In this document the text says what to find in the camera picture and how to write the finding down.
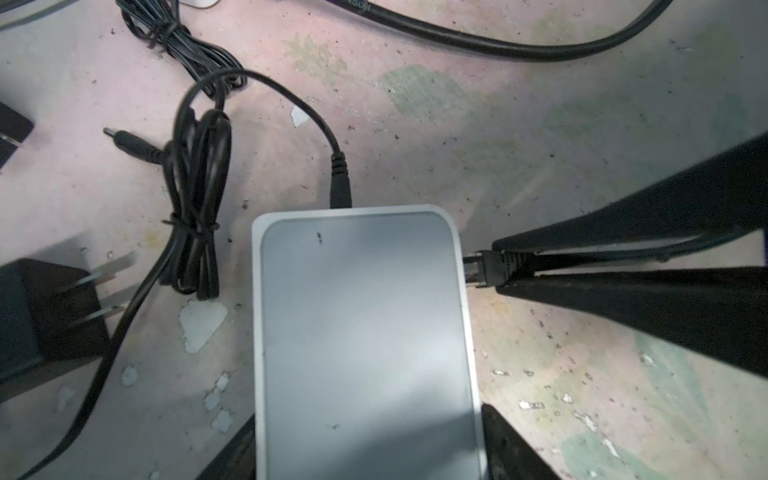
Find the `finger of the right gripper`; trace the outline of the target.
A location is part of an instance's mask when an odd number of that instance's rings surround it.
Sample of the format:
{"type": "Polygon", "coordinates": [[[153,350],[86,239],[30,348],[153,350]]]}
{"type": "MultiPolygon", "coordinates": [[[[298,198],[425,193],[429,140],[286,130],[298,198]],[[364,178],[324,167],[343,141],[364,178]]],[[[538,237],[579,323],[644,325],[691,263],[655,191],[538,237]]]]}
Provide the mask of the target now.
{"type": "Polygon", "coordinates": [[[496,291],[597,315],[767,375],[764,267],[544,275],[513,280],[496,291]]]}
{"type": "Polygon", "coordinates": [[[543,252],[747,233],[767,227],[767,135],[589,214],[498,239],[496,251],[543,252]]]}

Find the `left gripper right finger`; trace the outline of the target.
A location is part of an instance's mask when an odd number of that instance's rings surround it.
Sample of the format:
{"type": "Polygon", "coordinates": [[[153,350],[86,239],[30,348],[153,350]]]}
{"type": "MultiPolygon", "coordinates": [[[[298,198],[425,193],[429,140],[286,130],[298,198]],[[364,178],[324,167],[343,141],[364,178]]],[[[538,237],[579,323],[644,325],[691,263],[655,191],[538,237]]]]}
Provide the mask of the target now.
{"type": "Polygon", "coordinates": [[[545,460],[492,405],[481,408],[489,477],[493,480],[559,480],[545,460]]]}

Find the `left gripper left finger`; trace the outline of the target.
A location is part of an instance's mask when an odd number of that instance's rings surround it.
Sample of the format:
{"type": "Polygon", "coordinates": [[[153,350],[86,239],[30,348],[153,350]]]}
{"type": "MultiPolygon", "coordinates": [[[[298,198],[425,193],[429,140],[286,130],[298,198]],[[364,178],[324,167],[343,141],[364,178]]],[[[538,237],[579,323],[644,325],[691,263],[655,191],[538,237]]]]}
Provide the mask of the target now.
{"type": "Polygon", "coordinates": [[[255,480],[255,426],[255,417],[251,416],[197,480],[255,480]]]}

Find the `black power adapter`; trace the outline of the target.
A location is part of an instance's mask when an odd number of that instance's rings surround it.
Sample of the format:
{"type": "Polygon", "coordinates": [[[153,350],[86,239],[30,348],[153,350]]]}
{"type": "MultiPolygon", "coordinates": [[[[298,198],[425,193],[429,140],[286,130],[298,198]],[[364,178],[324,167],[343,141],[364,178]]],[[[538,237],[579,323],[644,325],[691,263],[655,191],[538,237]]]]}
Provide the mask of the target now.
{"type": "Polygon", "coordinates": [[[28,479],[57,460],[79,437],[101,396],[129,328],[152,288],[169,286],[181,295],[213,300],[220,294],[215,233],[232,155],[232,122],[225,112],[224,82],[259,82],[303,111],[331,148],[329,205],[352,205],[345,153],[325,119],[277,81],[244,68],[201,77],[182,98],[161,167],[172,206],[171,235],[138,285],[114,332],[108,332],[94,288],[99,272],[30,258],[1,267],[1,399],[7,401],[93,360],[93,380],[70,427],[53,450],[23,473],[28,479]]]}
{"type": "Polygon", "coordinates": [[[5,103],[0,103],[0,167],[23,145],[34,129],[34,123],[5,103]]]}

